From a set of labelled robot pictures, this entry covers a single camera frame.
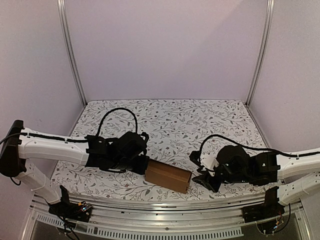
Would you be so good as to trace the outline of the brown cardboard box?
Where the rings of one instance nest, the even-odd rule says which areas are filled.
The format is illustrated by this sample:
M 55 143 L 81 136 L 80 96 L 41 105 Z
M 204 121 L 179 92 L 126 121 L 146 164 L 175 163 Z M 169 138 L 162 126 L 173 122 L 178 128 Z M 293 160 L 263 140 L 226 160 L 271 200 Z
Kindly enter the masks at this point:
M 156 160 L 149 160 L 145 180 L 154 185 L 186 194 L 192 172 Z

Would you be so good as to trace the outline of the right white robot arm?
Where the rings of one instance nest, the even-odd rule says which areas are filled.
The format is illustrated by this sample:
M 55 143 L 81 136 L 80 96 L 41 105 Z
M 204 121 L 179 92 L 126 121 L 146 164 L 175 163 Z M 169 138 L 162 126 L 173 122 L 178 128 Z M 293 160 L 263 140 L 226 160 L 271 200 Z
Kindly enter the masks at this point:
M 226 145 L 217 155 L 202 156 L 192 151 L 189 159 L 198 169 L 193 182 L 217 193 L 222 184 L 264 186 L 287 178 L 314 172 L 319 175 L 320 150 L 286 153 L 272 148 L 259 148 L 249 155 L 243 145 Z

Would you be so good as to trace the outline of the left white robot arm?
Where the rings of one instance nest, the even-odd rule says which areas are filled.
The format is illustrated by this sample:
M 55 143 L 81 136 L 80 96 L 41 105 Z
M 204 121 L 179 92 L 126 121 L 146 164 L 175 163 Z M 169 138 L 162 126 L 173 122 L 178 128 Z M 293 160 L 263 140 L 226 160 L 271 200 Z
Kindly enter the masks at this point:
M 66 161 L 110 173 L 131 171 L 144 175 L 150 159 L 148 140 L 147 133 L 131 131 L 119 138 L 52 135 L 25 128 L 22 120 L 15 120 L 0 142 L 0 173 L 27 184 L 63 217 L 70 217 L 75 210 L 68 191 L 49 180 L 29 159 Z

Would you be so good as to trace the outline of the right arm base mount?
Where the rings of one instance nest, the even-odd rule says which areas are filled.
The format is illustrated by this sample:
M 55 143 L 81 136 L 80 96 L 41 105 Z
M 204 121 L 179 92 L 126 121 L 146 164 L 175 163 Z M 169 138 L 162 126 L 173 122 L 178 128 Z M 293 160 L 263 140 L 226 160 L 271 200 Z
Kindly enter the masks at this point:
M 273 218 L 285 213 L 285 207 L 279 203 L 278 186 L 272 187 L 265 192 L 264 202 L 241 208 L 245 223 Z

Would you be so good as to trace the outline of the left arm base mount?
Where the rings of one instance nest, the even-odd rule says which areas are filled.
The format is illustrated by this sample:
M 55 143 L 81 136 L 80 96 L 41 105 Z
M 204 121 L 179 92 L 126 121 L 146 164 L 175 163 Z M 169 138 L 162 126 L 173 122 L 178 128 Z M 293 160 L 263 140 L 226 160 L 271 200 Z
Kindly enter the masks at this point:
M 58 203 L 48 204 L 48 212 L 61 218 L 88 223 L 91 218 L 93 205 L 86 201 L 78 203 L 70 202 L 68 190 L 62 185 L 59 187 L 61 190 L 60 200 Z

